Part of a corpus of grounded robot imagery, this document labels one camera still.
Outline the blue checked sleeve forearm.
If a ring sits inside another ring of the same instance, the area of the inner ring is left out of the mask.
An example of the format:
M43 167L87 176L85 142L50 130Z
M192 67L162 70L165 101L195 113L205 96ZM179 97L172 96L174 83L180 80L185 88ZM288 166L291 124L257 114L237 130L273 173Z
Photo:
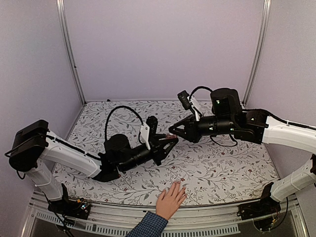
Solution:
M167 224L168 220L148 212L126 237L160 237Z

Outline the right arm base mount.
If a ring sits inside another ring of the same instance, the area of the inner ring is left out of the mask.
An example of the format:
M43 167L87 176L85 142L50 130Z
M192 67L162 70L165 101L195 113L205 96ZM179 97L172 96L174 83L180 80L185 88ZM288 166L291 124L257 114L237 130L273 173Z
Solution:
M242 220L259 218L268 215L267 218L254 221L257 230L266 232L271 231L277 222L281 206L278 201L271 198L271 188L274 183L267 184L258 201L238 206L237 216Z

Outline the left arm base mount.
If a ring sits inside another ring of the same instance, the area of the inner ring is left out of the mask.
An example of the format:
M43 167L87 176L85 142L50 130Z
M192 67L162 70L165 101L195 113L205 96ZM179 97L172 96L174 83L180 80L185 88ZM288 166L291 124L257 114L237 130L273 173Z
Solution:
M66 186L64 184L61 184L61 186L62 198L57 201L49 201L48 210L63 216L87 220L91 210L91 202L84 198L70 200Z

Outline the pink nail polish bottle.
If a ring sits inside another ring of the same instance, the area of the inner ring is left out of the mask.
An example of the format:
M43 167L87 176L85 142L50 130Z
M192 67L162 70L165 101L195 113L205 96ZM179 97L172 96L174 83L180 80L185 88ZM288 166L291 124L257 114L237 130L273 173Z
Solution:
M166 134L166 139L174 139L174 138L177 138L177 135L175 134Z

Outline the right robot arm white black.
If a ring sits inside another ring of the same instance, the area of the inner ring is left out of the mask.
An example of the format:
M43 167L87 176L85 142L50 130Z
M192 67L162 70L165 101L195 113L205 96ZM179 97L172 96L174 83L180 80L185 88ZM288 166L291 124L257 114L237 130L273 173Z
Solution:
M235 89L219 88L210 92L212 115L204 116L199 103L186 91L178 99L192 114L169 128L169 132L197 143L202 136L229 135L234 140L255 144L277 144L311 153L311 158L285 178L264 188L255 205L259 215L266 215L280 202L316 181L316 128L281 119L264 109L243 109Z

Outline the person's bare hand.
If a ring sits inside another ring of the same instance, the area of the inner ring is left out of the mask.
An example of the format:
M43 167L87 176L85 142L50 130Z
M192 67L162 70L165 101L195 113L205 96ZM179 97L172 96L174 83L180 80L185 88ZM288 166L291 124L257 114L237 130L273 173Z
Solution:
M156 214L169 220L186 199L185 187L180 181L175 181L169 190L164 190L156 202Z

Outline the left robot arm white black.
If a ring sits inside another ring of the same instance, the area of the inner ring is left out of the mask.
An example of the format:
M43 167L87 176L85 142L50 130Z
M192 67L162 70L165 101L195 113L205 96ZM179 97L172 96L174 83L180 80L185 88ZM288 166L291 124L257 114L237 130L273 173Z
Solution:
M153 119L150 117L149 124L141 125L141 145L132 148L127 136L116 134L105 141L105 152L97 155L66 142L49 130L47 121L40 119L18 131L11 150L4 155L10 166L27 175L62 214L70 214L74 207L67 199L67 189L52 176L43 160L73 168L103 183L150 160L159 166L178 138L157 134L157 122Z

